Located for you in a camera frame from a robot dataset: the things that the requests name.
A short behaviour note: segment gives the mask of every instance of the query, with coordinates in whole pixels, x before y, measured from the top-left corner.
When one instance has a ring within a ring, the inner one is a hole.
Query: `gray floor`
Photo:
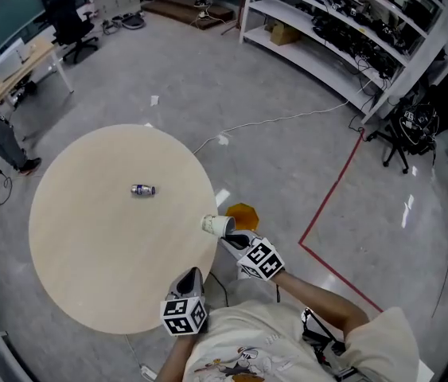
[[[142,379],[125,338],[67,317],[31,263],[30,205],[42,172],[66,146],[100,127],[150,123],[195,150],[224,128],[344,102],[285,61],[239,45],[236,31],[221,37],[223,27],[201,32],[152,14],[146,21],[145,29],[104,37],[98,52],[66,67],[75,93],[66,95],[59,76],[52,75],[13,116],[18,134],[31,136],[25,142],[29,154],[43,157],[44,164],[36,176],[14,179],[11,197],[0,208],[0,329],[9,332],[9,343],[42,382]],[[160,96],[158,106],[150,106],[151,95]],[[348,129],[356,113],[344,106],[245,127],[210,142],[197,157],[215,193],[230,193],[221,212],[238,202],[253,205],[259,232],[277,246],[291,271],[373,317],[376,309],[298,245],[356,142],[356,132]],[[448,190],[433,174],[430,157],[412,158],[417,175],[403,176],[396,162],[389,169],[381,165],[384,151],[382,142],[361,143],[305,245],[381,308],[402,306],[422,360],[439,374],[448,360],[448,280],[431,316],[448,264]],[[444,170],[444,159],[438,163]],[[0,199],[5,195],[0,178]],[[405,204],[411,206],[407,212]],[[233,282],[233,262],[222,251],[213,270],[233,290],[233,302],[244,295],[274,297],[267,285]],[[212,306],[221,306],[222,291],[211,279],[207,289]],[[139,360],[157,371],[173,343],[162,328],[130,340]]]

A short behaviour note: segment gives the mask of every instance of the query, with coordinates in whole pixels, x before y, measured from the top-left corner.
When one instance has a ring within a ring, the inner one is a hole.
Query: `white shelf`
[[[413,27],[418,32],[418,34],[420,34],[423,38],[427,38],[427,33],[423,31],[420,27],[418,27],[416,23],[410,17],[404,14],[402,10],[399,9],[399,7],[397,7],[395,4],[389,2],[388,0],[374,0],[374,1],[378,2],[382,6],[389,9],[397,17],[402,18],[406,22],[406,24]]]
[[[360,91],[358,76],[350,74],[339,57],[335,57],[325,47],[321,47],[314,41],[297,41],[293,44],[276,45],[270,41],[271,34],[264,29],[264,26],[251,29],[243,36],[305,69],[348,99],[358,109],[361,109],[371,99],[371,96]],[[363,112],[367,114],[368,109],[369,107],[366,106]]]
[[[374,69],[364,69],[363,71],[358,66],[358,60],[360,58],[353,58],[348,53],[341,51],[335,45],[331,44],[328,41],[325,41],[323,38],[319,37],[312,28],[314,24],[312,23],[312,16],[304,13],[301,10],[298,10],[296,7],[290,6],[285,2],[281,2],[280,0],[261,0],[259,2],[250,3],[249,7],[254,10],[258,10],[261,13],[265,13],[268,16],[272,16],[277,20],[285,22],[286,24],[294,27],[295,29],[300,30],[302,33],[317,41],[319,44],[324,45],[327,49],[336,53],[339,57],[341,57],[346,62],[349,62],[354,68],[358,71],[361,71],[367,78],[369,78],[375,85],[383,90],[388,87],[385,86],[383,79],[380,78],[380,74]]]
[[[389,53],[392,57],[394,57],[398,62],[400,62],[403,66],[406,66],[409,63],[409,58],[407,58],[405,55],[399,53],[396,49],[394,49],[391,45],[389,45],[387,42],[381,40],[377,34],[372,31],[370,28],[358,24],[353,19],[345,16],[344,14],[340,14],[338,11],[332,9],[330,6],[327,6],[325,4],[321,4],[320,2],[316,2],[315,0],[301,0],[303,2],[309,3],[310,5],[317,7],[318,9],[321,9],[323,11],[327,11],[328,14],[334,16],[335,18],[338,18],[342,22],[352,26],[354,29],[357,29],[362,34],[364,34],[367,38],[374,41],[376,44],[378,44],[379,47],[384,49],[387,53]]]

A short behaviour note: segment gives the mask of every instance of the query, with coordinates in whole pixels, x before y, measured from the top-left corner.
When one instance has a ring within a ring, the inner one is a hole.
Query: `desk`
[[[57,70],[59,71],[61,78],[66,84],[66,88],[68,88],[69,92],[72,93],[72,85],[70,84],[68,78],[66,77],[66,74],[64,73],[64,69],[61,65],[61,62],[59,61],[59,58],[57,58],[55,45],[47,41],[45,37],[37,36],[29,42],[29,46],[31,47],[31,56],[27,59],[26,62],[24,62],[22,67],[4,82],[0,80],[0,101],[1,99],[5,99],[6,102],[8,102],[8,104],[13,107],[13,104],[10,103],[8,99],[8,93],[16,84],[18,84],[18,82],[20,82],[20,80],[24,76],[33,71],[33,69],[35,69],[43,60],[45,60],[49,56],[52,57],[54,64],[56,64]]]
[[[155,185],[154,197],[131,194]],[[45,290],[70,317],[106,333],[160,325],[160,302],[193,266],[208,275],[216,237],[211,183],[195,156],[152,127],[118,125],[68,146],[41,179],[29,245]]]

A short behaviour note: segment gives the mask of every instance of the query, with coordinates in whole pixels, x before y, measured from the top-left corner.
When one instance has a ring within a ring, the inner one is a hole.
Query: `metal shelving unit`
[[[363,70],[362,67],[360,69],[358,65],[359,61],[356,58],[352,58],[348,53],[341,51],[333,44],[320,38],[312,30],[313,24],[310,14],[298,10],[280,0],[261,0],[257,2],[245,0],[240,42],[243,42],[245,39],[254,41],[305,69],[343,95],[350,103],[361,109],[365,113],[362,123],[366,123],[380,107],[383,105],[387,106],[388,98],[395,98],[395,102],[397,102],[399,97],[404,96],[416,84],[438,51],[448,41],[448,0],[444,2],[431,0],[436,5],[438,12],[429,31],[425,31],[417,26],[411,18],[404,14],[398,7],[392,5],[388,0],[374,0],[399,18],[402,18],[407,25],[419,34],[419,44],[411,55],[400,53],[386,41],[381,40],[373,30],[358,24],[353,18],[334,10],[330,4],[321,4],[321,1],[318,0],[299,1],[317,7],[327,12],[328,15],[353,27],[388,53],[399,65],[392,81],[381,79],[379,73],[374,68]],[[271,18],[280,20],[298,29],[308,39],[303,38],[293,44],[281,46],[270,43],[269,33],[264,31],[263,27],[257,29],[249,29],[247,27],[250,9],[258,11],[261,14],[266,14]],[[369,101],[370,96],[359,92],[360,84],[357,78],[353,77],[349,72],[347,72],[347,75],[341,73],[340,68],[342,68],[344,62],[352,65],[372,81],[377,88],[383,91],[377,95],[375,101]],[[363,108],[367,101],[371,104]]]

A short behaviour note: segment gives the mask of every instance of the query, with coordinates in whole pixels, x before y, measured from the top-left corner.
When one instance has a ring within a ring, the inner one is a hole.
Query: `red tape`
[[[383,311],[381,310],[381,308],[375,304],[370,298],[368,298],[365,294],[363,294],[361,291],[359,291],[350,281],[348,281],[343,275],[341,275],[338,271],[336,271],[335,269],[333,269],[327,262],[325,262],[316,252],[314,252],[312,249],[308,248],[305,244],[303,244],[303,242],[305,241],[306,237],[309,235],[309,232],[312,230],[312,228],[314,227],[317,219],[319,218],[319,216],[321,215],[322,210],[325,208],[326,204],[328,203],[329,199],[331,198],[333,192],[335,191],[335,189],[338,187],[339,183],[341,182],[341,179],[344,177],[345,171],[348,169],[349,164],[351,163],[356,151],[358,150],[358,146],[360,145],[362,138],[364,136],[365,131],[361,131],[360,133],[360,137],[358,138],[358,140],[356,141],[356,144],[353,147],[353,151],[351,152],[351,154],[348,157],[347,162],[345,162],[344,164],[344,168],[342,169],[342,171],[338,174],[338,178],[337,180],[333,183],[332,187],[329,189],[329,192],[326,194],[325,199],[323,200],[323,202],[321,203],[321,205],[319,205],[319,208],[317,209],[314,218],[312,218],[312,220],[310,221],[309,226],[307,227],[307,229],[303,232],[302,237],[300,238],[300,240],[298,241],[298,244],[305,249],[307,252],[309,252],[320,264],[322,264],[324,267],[326,267],[326,269],[328,269],[329,271],[331,271],[335,276],[337,276],[340,280],[342,280],[342,282],[344,282],[345,284],[347,284],[354,292],[356,292],[358,295],[360,295],[360,297],[363,298],[363,300],[365,300],[368,304],[370,304],[372,307],[374,307],[376,310],[378,310],[380,313],[382,313]]]

